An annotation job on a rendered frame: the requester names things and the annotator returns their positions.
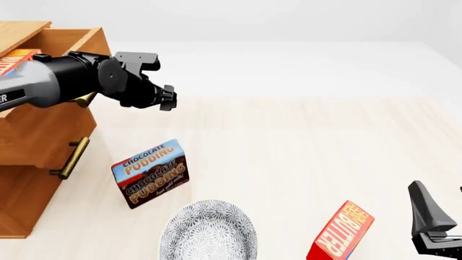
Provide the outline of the grey patterned bowl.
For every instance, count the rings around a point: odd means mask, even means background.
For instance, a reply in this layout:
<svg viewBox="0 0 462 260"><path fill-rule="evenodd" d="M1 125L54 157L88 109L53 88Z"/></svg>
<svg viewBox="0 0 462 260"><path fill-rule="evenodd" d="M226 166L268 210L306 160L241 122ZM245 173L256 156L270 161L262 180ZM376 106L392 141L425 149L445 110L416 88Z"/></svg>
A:
<svg viewBox="0 0 462 260"><path fill-rule="evenodd" d="M250 218L216 199L186 205L160 237L158 260L257 260L258 239Z"/></svg>

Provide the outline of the wooden cabinet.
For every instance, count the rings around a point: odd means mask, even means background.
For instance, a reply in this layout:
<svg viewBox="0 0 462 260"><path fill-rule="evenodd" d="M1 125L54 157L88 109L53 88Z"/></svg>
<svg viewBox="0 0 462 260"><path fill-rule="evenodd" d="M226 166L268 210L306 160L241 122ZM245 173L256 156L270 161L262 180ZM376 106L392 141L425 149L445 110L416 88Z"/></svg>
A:
<svg viewBox="0 0 462 260"><path fill-rule="evenodd" d="M9 27L28 32L52 28L49 21L0 21L0 30ZM49 175L49 170L61 168L0 165L0 238L31 234L61 183L59 177Z"/></svg>

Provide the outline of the wooden drawer holding butter box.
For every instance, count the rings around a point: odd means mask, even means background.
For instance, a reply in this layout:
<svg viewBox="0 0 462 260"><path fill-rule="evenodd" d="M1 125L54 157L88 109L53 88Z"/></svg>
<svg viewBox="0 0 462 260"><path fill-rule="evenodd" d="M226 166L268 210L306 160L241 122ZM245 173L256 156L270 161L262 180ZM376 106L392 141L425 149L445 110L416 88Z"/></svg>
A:
<svg viewBox="0 0 462 260"><path fill-rule="evenodd" d="M109 56L110 48L101 27L91 29L44 28L26 31L9 27L0 30L0 53L12 49L39 49L50 56L63 56L69 51L84 51Z"/></svg>

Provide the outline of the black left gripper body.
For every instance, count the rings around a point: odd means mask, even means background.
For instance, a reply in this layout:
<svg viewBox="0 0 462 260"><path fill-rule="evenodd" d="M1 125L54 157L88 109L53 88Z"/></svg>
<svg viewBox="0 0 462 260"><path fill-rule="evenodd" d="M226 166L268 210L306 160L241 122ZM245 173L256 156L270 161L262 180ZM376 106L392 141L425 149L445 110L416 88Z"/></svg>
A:
<svg viewBox="0 0 462 260"><path fill-rule="evenodd" d="M177 108L177 93L175 92L174 87L165 85L161 88L157 101L161 111L171 111L172 109Z"/></svg>

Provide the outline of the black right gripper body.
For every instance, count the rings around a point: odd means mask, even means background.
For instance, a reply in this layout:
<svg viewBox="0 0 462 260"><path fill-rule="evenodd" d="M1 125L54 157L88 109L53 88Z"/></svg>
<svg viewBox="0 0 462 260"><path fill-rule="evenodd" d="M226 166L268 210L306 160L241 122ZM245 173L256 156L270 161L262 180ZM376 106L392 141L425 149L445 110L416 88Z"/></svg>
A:
<svg viewBox="0 0 462 260"><path fill-rule="evenodd" d="M423 232L412 229L412 242L420 255L462 256L462 235L448 235L446 230Z"/></svg>

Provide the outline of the chocolate pudding box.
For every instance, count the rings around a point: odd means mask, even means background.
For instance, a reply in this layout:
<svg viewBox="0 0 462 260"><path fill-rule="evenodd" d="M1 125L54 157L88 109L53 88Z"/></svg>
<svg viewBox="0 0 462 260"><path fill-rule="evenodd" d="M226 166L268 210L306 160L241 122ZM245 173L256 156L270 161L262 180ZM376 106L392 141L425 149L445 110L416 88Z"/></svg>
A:
<svg viewBox="0 0 462 260"><path fill-rule="evenodd" d="M176 139L117 162L111 171L130 209L190 180L185 152Z"/></svg>

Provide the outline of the red butter box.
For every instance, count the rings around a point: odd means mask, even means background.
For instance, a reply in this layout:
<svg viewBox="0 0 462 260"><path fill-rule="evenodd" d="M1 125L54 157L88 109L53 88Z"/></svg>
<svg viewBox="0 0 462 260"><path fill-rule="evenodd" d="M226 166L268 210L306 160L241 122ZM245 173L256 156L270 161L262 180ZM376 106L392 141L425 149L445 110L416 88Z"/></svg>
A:
<svg viewBox="0 0 462 260"><path fill-rule="evenodd" d="M375 218L352 201L346 201L327 222L306 260L347 260Z"/></svg>
<svg viewBox="0 0 462 260"><path fill-rule="evenodd" d="M0 76L8 75L23 62L32 60L32 56L42 53L40 49L14 49L0 58Z"/></svg>

